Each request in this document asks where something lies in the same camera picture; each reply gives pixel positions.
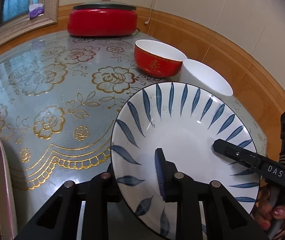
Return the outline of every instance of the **metal bolt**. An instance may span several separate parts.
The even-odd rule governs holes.
[[[63,185],[65,187],[72,187],[75,183],[72,180],[67,180]]]
[[[103,172],[100,176],[101,176],[103,179],[108,179],[108,178],[110,178],[110,173],[108,173],[108,172]]]
[[[181,173],[181,172],[176,172],[175,173],[175,178],[176,179],[182,179],[184,177],[184,174],[183,173]]]
[[[211,182],[211,185],[212,185],[213,187],[220,187],[220,186],[221,186],[220,182],[217,181],[217,180],[212,181],[212,182]]]

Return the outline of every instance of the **table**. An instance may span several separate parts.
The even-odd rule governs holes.
[[[135,64],[134,43],[140,39],[154,40],[143,33],[84,39],[62,31],[0,56],[0,137],[19,228],[66,180],[84,182],[106,171],[121,107],[141,88],[165,81]],[[248,111],[235,97],[221,99],[244,122],[257,152],[265,155],[266,136]],[[109,207],[111,239],[158,238],[133,219],[124,203]]]

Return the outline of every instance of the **window frame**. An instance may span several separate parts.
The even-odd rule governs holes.
[[[44,0],[42,3],[43,15],[29,19],[29,15],[23,13],[0,24],[0,46],[32,30],[57,23],[58,0]]]

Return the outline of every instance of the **red pot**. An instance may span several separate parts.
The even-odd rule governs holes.
[[[154,77],[171,77],[179,73],[186,55],[168,44],[138,40],[135,44],[134,58],[136,64]]]
[[[67,31],[74,36],[125,36],[136,28],[135,6],[101,0],[74,6]]]

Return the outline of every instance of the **red bowl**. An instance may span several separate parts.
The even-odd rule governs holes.
[[[136,64],[154,77],[171,77],[178,74],[186,55],[168,44],[151,41],[136,41],[134,58]]]

